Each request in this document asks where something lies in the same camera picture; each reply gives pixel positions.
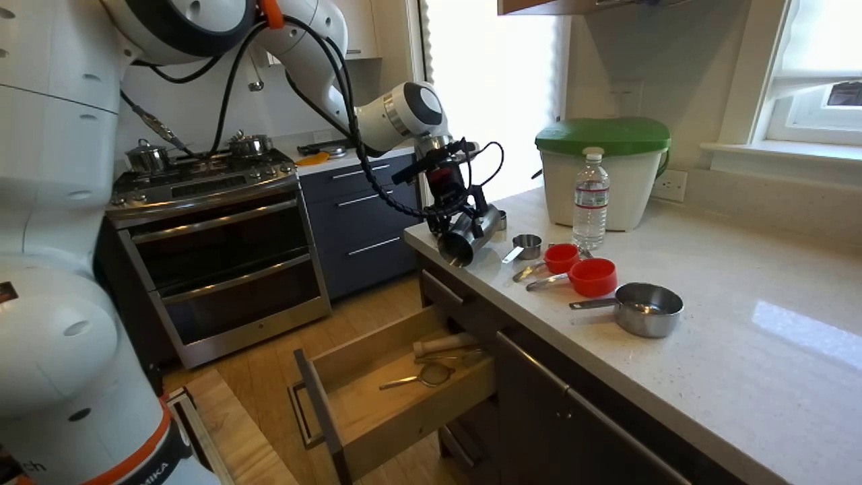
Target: oven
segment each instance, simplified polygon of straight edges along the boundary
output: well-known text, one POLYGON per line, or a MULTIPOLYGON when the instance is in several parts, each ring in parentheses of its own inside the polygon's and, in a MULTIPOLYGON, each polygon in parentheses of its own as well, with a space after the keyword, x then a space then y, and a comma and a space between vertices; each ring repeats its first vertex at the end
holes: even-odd
POLYGON ((144 360, 199 367, 332 313, 304 196, 284 166, 223 169, 125 195, 107 211, 106 285, 144 360))

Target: gas burner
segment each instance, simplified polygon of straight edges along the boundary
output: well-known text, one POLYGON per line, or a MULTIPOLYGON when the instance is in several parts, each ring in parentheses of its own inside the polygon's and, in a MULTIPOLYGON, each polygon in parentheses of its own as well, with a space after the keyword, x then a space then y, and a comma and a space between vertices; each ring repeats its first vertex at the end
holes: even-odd
POLYGON ((216 152, 201 158, 173 158, 158 176, 125 173, 113 183, 110 207, 185 204, 266 183, 296 183, 296 166, 286 153, 276 149, 266 149, 258 157, 216 152))

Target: plastic bottle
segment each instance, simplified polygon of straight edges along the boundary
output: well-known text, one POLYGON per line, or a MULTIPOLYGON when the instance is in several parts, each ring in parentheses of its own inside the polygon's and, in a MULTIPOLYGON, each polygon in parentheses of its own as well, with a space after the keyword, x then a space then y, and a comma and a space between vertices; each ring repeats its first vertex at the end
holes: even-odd
POLYGON ((573 177, 573 243, 580 251, 599 251, 608 220, 608 173, 601 166, 603 149, 585 149, 587 164, 573 177))

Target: window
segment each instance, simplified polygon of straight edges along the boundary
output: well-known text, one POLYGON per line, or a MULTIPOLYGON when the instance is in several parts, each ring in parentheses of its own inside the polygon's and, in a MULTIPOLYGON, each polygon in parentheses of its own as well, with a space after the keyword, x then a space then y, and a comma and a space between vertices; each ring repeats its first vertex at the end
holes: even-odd
MULTIPOLYGON (((541 169, 533 137, 564 113, 569 18, 499 17, 496 0, 421 0, 425 79, 440 91, 453 137, 499 141, 507 164, 486 185, 488 200, 530 189, 541 169)), ((499 164, 474 161, 472 181, 499 164)))
POLYGON ((795 0, 754 141, 862 149, 862 2, 795 0))

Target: floor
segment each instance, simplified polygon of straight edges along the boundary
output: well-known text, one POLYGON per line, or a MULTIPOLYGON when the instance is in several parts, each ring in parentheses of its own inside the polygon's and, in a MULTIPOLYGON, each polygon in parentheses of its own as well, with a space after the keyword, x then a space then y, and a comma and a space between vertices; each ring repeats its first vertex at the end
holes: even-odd
MULTIPOLYGON (((337 483, 325 447, 304 449, 288 389, 300 381, 294 350, 315 356, 332 346, 360 338, 383 324, 399 321, 421 309, 421 290, 414 277, 403 277, 360 296, 335 304, 325 321, 296 328, 246 352, 235 352, 210 367, 231 386, 247 416, 266 433, 277 455, 288 463, 294 478, 307 485, 337 483)), ((165 389, 180 389, 193 381, 201 370, 170 370, 165 389)), ((463 474, 453 461, 440 455, 436 437, 417 441, 386 466, 360 478, 358 485, 463 485, 463 474)))

